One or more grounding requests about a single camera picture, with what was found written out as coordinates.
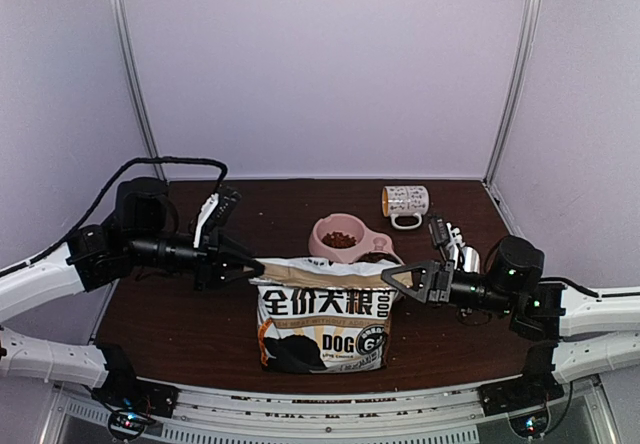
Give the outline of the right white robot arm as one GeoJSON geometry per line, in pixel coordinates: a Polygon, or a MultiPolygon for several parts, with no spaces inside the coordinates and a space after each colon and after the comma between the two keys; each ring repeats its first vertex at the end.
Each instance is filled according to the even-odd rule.
{"type": "Polygon", "coordinates": [[[510,331],[533,344],[512,387],[519,404],[535,404],[551,377],[568,384],[638,365],[638,288],[589,289],[545,276],[543,252],[516,236],[494,246],[487,269],[475,249],[438,245],[443,260],[385,269],[382,281],[422,304],[508,319],[510,331]]]}

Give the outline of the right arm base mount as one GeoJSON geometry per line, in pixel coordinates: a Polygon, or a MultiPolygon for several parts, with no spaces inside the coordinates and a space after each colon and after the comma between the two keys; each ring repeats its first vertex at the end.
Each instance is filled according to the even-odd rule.
{"type": "Polygon", "coordinates": [[[565,396],[564,386],[552,375],[557,345],[532,346],[518,377],[483,384],[478,397],[486,417],[506,414],[511,431],[528,441],[542,439],[555,429],[550,404],[565,396]]]}

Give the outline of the dog food bag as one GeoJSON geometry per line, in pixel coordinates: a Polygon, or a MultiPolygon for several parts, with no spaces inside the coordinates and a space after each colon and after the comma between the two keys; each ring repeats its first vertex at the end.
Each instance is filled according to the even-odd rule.
{"type": "Polygon", "coordinates": [[[261,366],[291,374],[375,371],[387,364],[399,293],[381,279],[389,259],[263,258],[257,289],[261,366]]]}

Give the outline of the metal food scoop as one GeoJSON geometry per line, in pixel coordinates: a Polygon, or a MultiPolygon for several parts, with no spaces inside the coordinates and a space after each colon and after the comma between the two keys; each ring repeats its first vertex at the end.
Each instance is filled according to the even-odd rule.
{"type": "Polygon", "coordinates": [[[481,272],[481,258],[478,251],[471,246],[464,246],[461,250],[461,269],[467,273],[481,272]]]}

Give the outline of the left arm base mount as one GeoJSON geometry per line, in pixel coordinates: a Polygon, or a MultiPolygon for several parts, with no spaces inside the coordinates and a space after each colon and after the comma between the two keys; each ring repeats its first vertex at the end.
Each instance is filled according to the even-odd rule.
{"type": "Polygon", "coordinates": [[[123,443],[142,437],[146,431],[159,430],[160,419],[173,416],[179,397],[175,386],[140,379],[128,388],[105,384],[87,390],[106,409],[108,432],[123,443]]]}

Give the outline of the pink double pet bowl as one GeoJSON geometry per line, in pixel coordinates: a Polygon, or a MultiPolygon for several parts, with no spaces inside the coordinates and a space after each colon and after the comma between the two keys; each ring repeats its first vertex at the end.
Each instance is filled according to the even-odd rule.
{"type": "Polygon", "coordinates": [[[331,214],[314,224],[308,251],[313,257],[344,264],[381,259],[402,262],[390,236],[373,231],[358,217],[344,213],[331,214]]]}

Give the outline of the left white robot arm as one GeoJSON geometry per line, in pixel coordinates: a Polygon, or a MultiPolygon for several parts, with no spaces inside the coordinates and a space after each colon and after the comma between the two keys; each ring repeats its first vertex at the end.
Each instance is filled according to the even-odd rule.
{"type": "MultiPolygon", "coordinates": [[[[259,277],[264,266],[222,227],[240,200],[232,189],[209,196],[195,229],[176,229],[177,210],[163,181],[140,177],[121,183],[113,212],[100,224],[71,231],[42,256],[1,272],[1,319],[7,321],[62,297],[89,293],[137,268],[188,273],[198,291],[259,277]]],[[[1,329],[4,377],[62,381],[106,391],[123,408],[137,406],[144,388],[117,346],[77,346],[1,329]]]]}

